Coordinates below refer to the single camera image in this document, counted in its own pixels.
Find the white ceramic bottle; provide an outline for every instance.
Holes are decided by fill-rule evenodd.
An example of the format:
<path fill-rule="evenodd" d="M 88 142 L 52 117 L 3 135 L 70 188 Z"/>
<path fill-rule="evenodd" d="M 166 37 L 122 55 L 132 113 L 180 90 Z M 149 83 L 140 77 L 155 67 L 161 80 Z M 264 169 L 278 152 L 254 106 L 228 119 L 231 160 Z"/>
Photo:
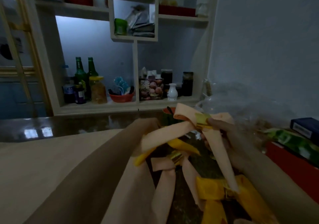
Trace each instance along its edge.
<path fill-rule="evenodd" d="M 170 83 L 169 84 L 169 90 L 167 92 L 167 98 L 169 101 L 176 101 L 178 96 L 178 92 L 176 90 L 176 84 Z"/>

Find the green bottle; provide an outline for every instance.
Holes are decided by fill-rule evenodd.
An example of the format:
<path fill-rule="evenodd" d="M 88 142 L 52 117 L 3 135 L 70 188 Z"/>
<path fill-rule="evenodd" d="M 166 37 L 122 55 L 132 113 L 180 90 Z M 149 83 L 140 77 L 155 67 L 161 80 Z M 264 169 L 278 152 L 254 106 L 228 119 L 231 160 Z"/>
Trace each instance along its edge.
<path fill-rule="evenodd" d="M 93 57 L 89 57 L 89 72 L 87 73 L 89 79 L 90 76 L 98 76 L 99 74 L 96 72 L 93 62 Z"/>
<path fill-rule="evenodd" d="M 90 86 L 89 86 L 89 78 L 87 74 L 85 73 L 81 61 L 81 57 L 75 57 L 77 61 L 77 71 L 75 73 L 75 77 L 78 82 L 82 82 L 82 86 L 84 88 L 84 93 L 85 93 L 85 99 L 90 99 L 91 98 L 91 91 L 90 91 Z"/>

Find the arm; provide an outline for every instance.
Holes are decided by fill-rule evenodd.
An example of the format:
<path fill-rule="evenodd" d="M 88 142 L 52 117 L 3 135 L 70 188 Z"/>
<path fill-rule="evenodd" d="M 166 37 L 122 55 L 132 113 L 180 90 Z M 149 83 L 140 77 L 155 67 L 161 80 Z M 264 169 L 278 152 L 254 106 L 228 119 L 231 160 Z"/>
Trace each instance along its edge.
<path fill-rule="evenodd" d="M 208 122 L 226 132 L 232 165 L 252 182 L 280 223 L 319 223 L 319 205 L 256 146 L 249 144 L 251 141 L 235 125 L 213 119 Z"/>
<path fill-rule="evenodd" d="M 100 223 L 127 162 L 156 118 L 137 119 L 78 164 L 28 218 L 29 223 Z"/>

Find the yellow lid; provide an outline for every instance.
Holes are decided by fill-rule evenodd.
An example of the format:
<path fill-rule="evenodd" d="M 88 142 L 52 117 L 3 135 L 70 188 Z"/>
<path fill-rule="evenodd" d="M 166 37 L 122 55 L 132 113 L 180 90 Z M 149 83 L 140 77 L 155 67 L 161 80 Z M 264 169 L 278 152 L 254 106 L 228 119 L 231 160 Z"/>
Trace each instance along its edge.
<path fill-rule="evenodd" d="M 104 77 L 103 76 L 90 76 L 89 79 L 91 81 L 100 81 L 100 80 L 103 80 Z"/>

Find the green package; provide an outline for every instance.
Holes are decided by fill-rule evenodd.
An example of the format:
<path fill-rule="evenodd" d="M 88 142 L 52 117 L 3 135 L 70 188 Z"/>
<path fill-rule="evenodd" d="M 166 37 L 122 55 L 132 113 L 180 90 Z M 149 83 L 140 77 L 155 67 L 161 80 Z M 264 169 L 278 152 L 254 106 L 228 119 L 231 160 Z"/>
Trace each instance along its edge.
<path fill-rule="evenodd" d="M 273 141 L 279 142 L 293 152 L 309 160 L 313 165 L 319 167 L 319 147 L 309 139 L 284 129 L 271 128 L 264 133 Z"/>

